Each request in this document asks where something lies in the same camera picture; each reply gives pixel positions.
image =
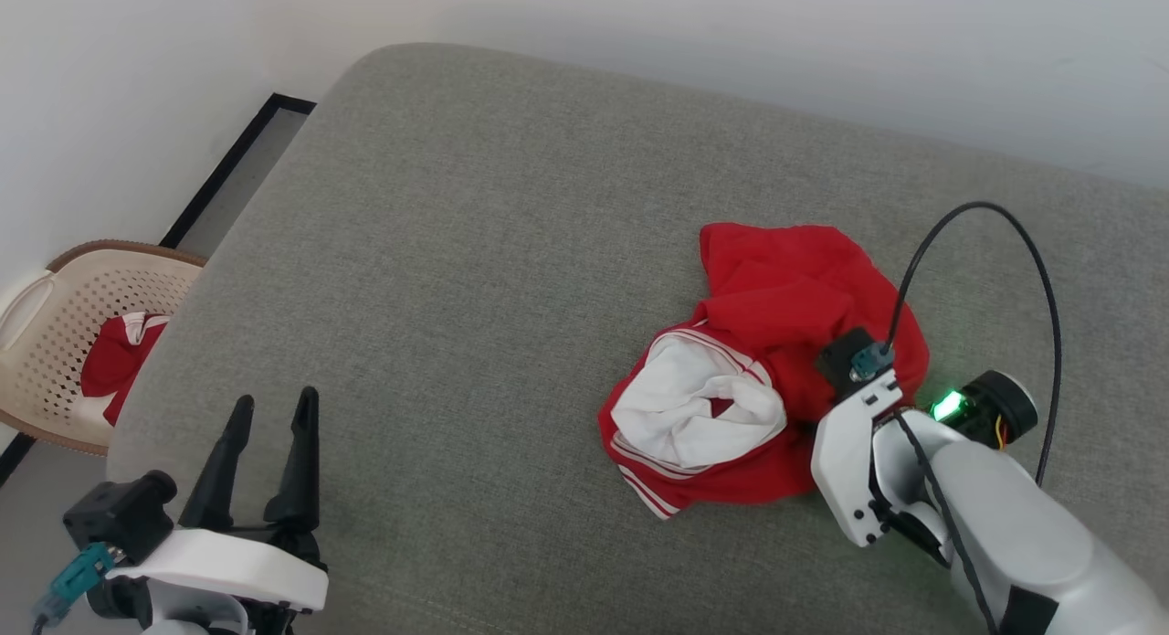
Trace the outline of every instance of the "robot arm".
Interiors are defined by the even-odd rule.
[[[103,482],[65,512],[65,530],[83,552],[35,608],[34,633],[60,623],[79,594],[99,616],[136,619],[151,635],[285,635],[297,615],[325,607],[327,567],[312,536],[319,522],[317,392],[300,394],[267,523],[241,527],[230,504],[253,407],[250,396],[236,403],[178,529],[162,510],[177,488],[161,471]]]
[[[851,359],[869,345],[851,332],[825,352]],[[829,361],[821,368],[844,399],[819,425],[812,476],[853,544],[906,536],[949,570],[992,633],[1169,633],[1148,585],[1002,451],[1037,421],[1014,380],[983,374],[935,420],[894,410],[901,389],[891,365],[871,378],[849,365],[835,377]]]

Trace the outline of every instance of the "white cloth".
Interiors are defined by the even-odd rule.
[[[711,399],[733,403],[714,415]],[[651,344],[613,419],[629,444],[678,469],[736,460],[787,423],[783,399],[768,373],[693,330],[664,332]]]
[[[85,422],[99,423],[101,427],[113,427],[105,420],[105,409],[113,402],[113,393],[105,398],[85,398],[78,395],[69,406],[69,413],[75,419],[83,419]]]

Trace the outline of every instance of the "gray sofa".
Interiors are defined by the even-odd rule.
[[[321,396],[328,605],[297,633],[977,633],[948,575],[860,550],[816,495],[653,518],[596,412],[706,294],[698,230],[830,223],[899,279],[992,199],[1046,256],[1065,377],[1046,489],[1169,595],[1169,194],[599,70],[383,48],[320,103],[209,261],[122,414],[111,479],[181,505],[235,399],[260,520],[302,386]],[[1023,243],[974,213],[909,302],[921,401],[985,368],[1045,409]],[[1033,467],[1040,432],[1012,454]]]

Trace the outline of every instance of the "basket handle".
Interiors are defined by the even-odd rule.
[[[9,351],[16,340],[20,340],[28,325],[33,324],[33,319],[41,312],[44,303],[49,301],[49,295],[53,295],[53,289],[56,288],[55,276],[46,269],[41,276],[18,292],[4,313],[0,313],[0,353]]]

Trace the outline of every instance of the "black baseboard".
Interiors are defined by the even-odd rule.
[[[248,152],[248,149],[258,138],[260,132],[263,132],[268,122],[271,122],[276,111],[289,110],[296,111],[298,115],[310,115],[313,106],[317,106],[317,103],[303,101],[303,98],[292,98],[284,94],[272,94],[271,97],[268,97],[268,102],[260,108],[251,123],[248,123],[240,139],[235,140],[235,144],[231,144],[227,156],[216,165],[212,175],[203,182],[203,186],[196,191],[195,196],[185,207],[179,219],[175,220],[171,230],[164,236],[162,242],[158,243],[159,247],[174,249],[182,242],[184,236],[187,235],[191,227],[195,226],[195,220],[199,220],[199,216],[203,214],[203,210],[210,205],[212,199],[215,199],[221,186],[223,186],[223,181],[227,181],[227,178],[231,175],[231,170],[235,168],[235,165],[240,164],[243,153]],[[8,444],[8,448],[0,454],[0,486],[16,470],[16,467],[20,465],[20,462],[35,442],[36,440],[33,436],[18,434],[16,439]]]
[[[5,448],[2,455],[0,455],[0,486],[8,481],[8,476],[12,471],[16,470],[20,462],[25,460],[25,455],[28,454],[28,449],[33,447],[36,440],[27,434],[18,434],[16,439],[12,440],[8,448]]]
[[[309,115],[313,106],[317,106],[317,103],[288,97],[284,94],[272,94],[271,97],[268,97],[268,102],[260,108],[251,123],[248,123],[240,139],[235,140],[235,144],[231,144],[227,156],[216,165],[212,175],[203,182],[203,186],[196,191],[195,198],[188,202],[187,208],[175,220],[174,226],[164,236],[162,242],[158,243],[159,247],[174,249],[182,242],[182,237],[187,235],[191,227],[195,226],[196,220],[199,220],[199,216],[210,205],[212,199],[215,199],[215,195],[223,186],[223,181],[227,181],[227,178],[231,175],[235,165],[240,164],[243,153],[248,152],[251,144],[255,144],[255,140],[260,138],[260,132],[264,131],[268,122],[271,122],[272,116],[276,115],[276,110],[289,110],[300,115]]]

